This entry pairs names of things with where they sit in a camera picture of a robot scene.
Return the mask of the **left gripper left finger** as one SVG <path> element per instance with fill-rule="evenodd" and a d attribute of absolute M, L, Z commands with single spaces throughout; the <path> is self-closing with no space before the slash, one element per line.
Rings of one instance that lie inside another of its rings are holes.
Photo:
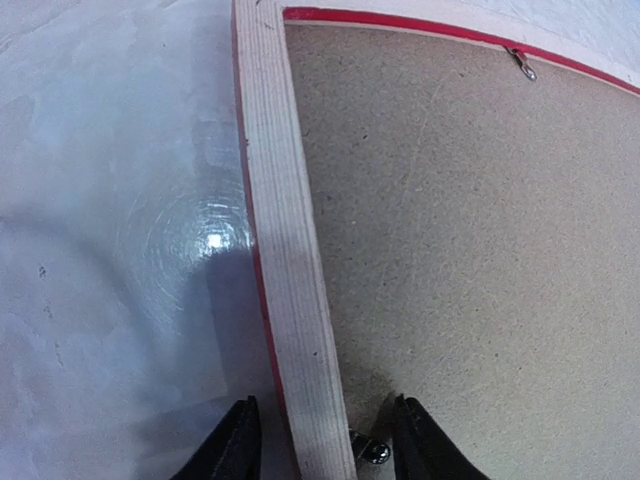
<path fill-rule="evenodd" d="M 262 429 L 255 396 L 236 401 L 171 480 L 258 480 Z"/>

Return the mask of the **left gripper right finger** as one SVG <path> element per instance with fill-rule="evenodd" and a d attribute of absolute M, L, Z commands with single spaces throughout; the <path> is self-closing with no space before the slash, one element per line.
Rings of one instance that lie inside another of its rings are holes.
<path fill-rule="evenodd" d="M 394 400 L 392 451 L 396 479 L 489 479 L 414 397 L 399 395 Z"/>

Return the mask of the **red wooden picture frame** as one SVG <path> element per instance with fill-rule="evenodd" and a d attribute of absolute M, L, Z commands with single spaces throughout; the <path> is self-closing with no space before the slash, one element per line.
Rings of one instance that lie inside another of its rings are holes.
<path fill-rule="evenodd" d="M 276 388 L 304 479 L 353 479 L 313 208 L 286 48 L 289 22 L 419 31 L 515 49 L 630 93 L 639 71 L 620 56 L 463 1 L 236 1 L 233 58 L 240 148 Z"/>

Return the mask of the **brown backing board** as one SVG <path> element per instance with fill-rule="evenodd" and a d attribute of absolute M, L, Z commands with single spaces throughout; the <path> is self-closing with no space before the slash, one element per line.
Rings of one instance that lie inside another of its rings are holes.
<path fill-rule="evenodd" d="M 290 26 L 350 425 L 416 397 L 493 479 L 639 475 L 639 100 L 507 53 Z"/>

